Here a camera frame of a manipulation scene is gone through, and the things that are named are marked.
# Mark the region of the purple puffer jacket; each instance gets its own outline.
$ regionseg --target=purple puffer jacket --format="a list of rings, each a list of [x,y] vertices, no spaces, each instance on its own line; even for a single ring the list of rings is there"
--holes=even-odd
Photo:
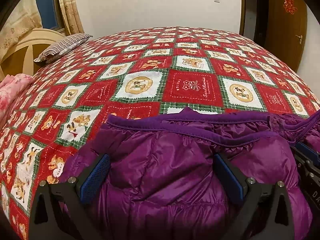
[[[78,176],[97,154],[111,169],[88,215],[111,239],[219,239],[235,216],[212,171],[223,152],[246,176],[288,190],[295,239],[303,239],[312,213],[300,188],[290,146],[320,150],[320,111],[304,120],[260,112],[205,115],[185,108],[142,120],[110,115],[96,138],[70,157],[60,177]]]

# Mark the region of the wooden headboard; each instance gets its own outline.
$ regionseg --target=wooden headboard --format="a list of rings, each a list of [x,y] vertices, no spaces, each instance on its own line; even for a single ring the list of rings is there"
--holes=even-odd
[[[53,30],[33,29],[4,56],[0,63],[4,76],[18,73],[33,76],[40,68],[33,60],[48,46],[64,37],[63,34]]]

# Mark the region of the blue gripper pad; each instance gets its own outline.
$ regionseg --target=blue gripper pad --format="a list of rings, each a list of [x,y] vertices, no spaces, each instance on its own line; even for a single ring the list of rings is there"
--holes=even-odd
[[[105,154],[92,170],[80,188],[79,199],[82,204],[89,204],[96,196],[101,184],[110,170],[110,158]]]
[[[301,142],[297,142],[295,148],[309,158],[313,162],[314,166],[320,166],[319,155],[314,150]]]
[[[214,172],[222,184],[228,198],[233,204],[241,205],[244,200],[244,192],[236,176],[231,172],[226,163],[218,155],[214,155]]]

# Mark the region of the metal screw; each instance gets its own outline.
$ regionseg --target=metal screw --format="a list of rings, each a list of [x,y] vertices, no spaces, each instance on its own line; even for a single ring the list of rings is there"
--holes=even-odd
[[[47,182],[45,180],[41,180],[40,183],[39,183],[39,186],[40,187],[43,187]]]
[[[250,184],[255,184],[256,183],[256,179],[253,177],[247,178],[247,182]]]
[[[76,177],[70,177],[70,178],[68,179],[68,182],[69,182],[69,183],[75,183],[76,180],[77,180]]]
[[[279,187],[284,187],[284,183],[283,183],[283,181],[281,181],[281,180],[279,180],[279,181],[277,182],[277,184],[278,184]]]

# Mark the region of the striped pillow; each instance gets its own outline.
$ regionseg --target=striped pillow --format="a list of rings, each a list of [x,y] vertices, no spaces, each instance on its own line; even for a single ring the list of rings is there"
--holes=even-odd
[[[48,48],[46,48],[39,55],[39,57],[34,60],[34,62],[45,61],[59,54],[63,50],[65,52],[64,54],[67,54],[68,52],[70,52],[72,49],[75,48],[74,46],[75,43],[79,46],[81,44],[80,41],[84,39],[88,40],[90,37],[93,37],[93,36],[85,33],[76,33],[76,34],[69,35],[63,38],[61,41],[57,41],[54,44],[50,45]]]

